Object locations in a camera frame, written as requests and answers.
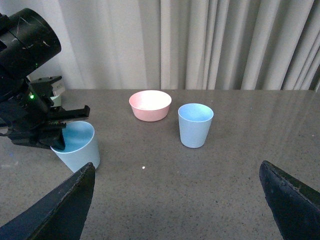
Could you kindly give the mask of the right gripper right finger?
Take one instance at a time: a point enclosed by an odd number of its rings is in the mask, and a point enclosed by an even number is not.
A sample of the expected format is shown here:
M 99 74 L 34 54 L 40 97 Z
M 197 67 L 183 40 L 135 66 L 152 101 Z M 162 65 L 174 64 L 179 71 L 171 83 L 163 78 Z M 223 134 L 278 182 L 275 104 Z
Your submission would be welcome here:
M 320 238 L 320 193 L 274 164 L 263 161 L 259 179 L 284 240 Z

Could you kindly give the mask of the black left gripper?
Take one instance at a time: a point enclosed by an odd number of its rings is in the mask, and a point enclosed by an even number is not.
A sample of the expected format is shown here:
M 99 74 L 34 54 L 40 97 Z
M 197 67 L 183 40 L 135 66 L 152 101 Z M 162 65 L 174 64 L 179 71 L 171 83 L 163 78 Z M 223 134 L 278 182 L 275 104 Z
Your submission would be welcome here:
M 39 78 L 30 82 L 27 78 L 14 81 L 11 77 L 0 77 L 0 128 L 6 129 L 2 137 L 8 137 L 15 145 L 64 150 L 63 130 L 66 123 L 87 119 L 90 107 L 65 110 L 61 106 L 52 108 L 54 102 L 52 84 L 62 80 L 61 76 Z

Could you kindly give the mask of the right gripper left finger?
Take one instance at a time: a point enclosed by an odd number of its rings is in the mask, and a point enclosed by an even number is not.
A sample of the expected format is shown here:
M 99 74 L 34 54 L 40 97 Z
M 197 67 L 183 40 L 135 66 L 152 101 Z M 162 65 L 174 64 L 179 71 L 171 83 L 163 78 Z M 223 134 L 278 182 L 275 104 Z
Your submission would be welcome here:
M 89 162 L 26 211 L 1 226 L 2 240 L 78 240 L 95 186 Z

